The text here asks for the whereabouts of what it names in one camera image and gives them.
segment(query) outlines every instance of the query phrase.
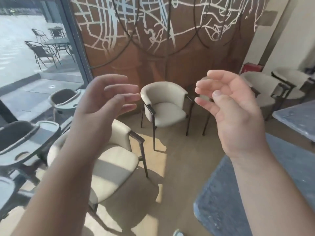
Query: hand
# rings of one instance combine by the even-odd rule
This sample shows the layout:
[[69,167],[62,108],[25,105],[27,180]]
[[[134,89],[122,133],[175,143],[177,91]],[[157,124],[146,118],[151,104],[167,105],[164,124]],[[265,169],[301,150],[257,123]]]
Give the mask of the hand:
[[254,94],[237,74],[210,70],[196,83],[196,93],[214,100],[195,102],[215,116],[222,148],[230,158],[260,155],[269,149],[265,125]]
[[136,108],[139,87],[127,76],[98,76],[88,85],[74,114],[69,136],[62,149],[75,151],[83,162],[96,160],[112,135],[114,119]]

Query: blue table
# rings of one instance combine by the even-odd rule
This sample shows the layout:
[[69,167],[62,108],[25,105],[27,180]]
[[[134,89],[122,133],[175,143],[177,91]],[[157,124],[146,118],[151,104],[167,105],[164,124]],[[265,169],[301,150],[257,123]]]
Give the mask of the blue table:
[[[266,134],[269,146],[315,210],[315,154]],[[214,236],[251,236],[232,163],[224,156],[194,202],[194,213]]]
[[315,100],[275,111],[273,117],[315,142]]

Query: seat cushion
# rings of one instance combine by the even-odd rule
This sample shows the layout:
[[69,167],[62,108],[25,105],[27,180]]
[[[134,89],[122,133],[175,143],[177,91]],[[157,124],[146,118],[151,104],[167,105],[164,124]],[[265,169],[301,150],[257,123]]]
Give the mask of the seat cushion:
[[[173,103],[158,103],[152,106],[155,110],[155,126],[167,127],[178,123],[186,118],[186,113]],[[146,117],[151,120],[151,114],[146,108]]]
[[272,98],[268,95],[265,95],[265,94],[259,94],[256,98],[256,101],[257,101],[259,107],[270,106],[276,102],[276,100],[274,98]]
[[138,157],[116,144],[108,144],[95,162],[90,202],[99,203],[111,196],[133,173]]
[[289,96],[287,97],[287,99],[298,99],[298,98],[304,97],[304,95],[305,95],[304,92],[302,92],[301,90],[297,88],[294,88],[289,94]]

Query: wall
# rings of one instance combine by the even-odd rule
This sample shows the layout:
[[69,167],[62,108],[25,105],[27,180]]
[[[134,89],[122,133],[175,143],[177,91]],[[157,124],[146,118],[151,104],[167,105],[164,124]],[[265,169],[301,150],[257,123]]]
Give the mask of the wall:
[[288,1],[289,0],[269,0],[266,11],[277,11],[277,17],[272,26],[258,26],[254,39],[244,59],[244,63],[259,63]]
[[277,67],[300,69],[315,42],[315,0],[298,0],[297,6],[283,30],[264,73]]
[[266,0],[71,0],[93,76],[195,84],[237,73]]
[[270,38],[270,41],[259,61],[259,64],[262,66],[265,66],[274,47],[276,46],[276,43],[278,42],[283,30],[285,29],[293,10],[295,9],[296,5],[297,5],[298,0],[289,0],[279,22],[277,27],[275,28],[273,35]]

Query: forearm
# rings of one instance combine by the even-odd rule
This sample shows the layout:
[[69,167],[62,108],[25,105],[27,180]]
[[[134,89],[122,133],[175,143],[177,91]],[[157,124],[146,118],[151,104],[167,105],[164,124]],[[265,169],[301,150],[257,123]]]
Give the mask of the forearm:
[[46,171],[12,235],[81,235],[94,163],[81,167],[66,151]]
[[254,236],[315,234],[314,212],[270,150],[233,166]]

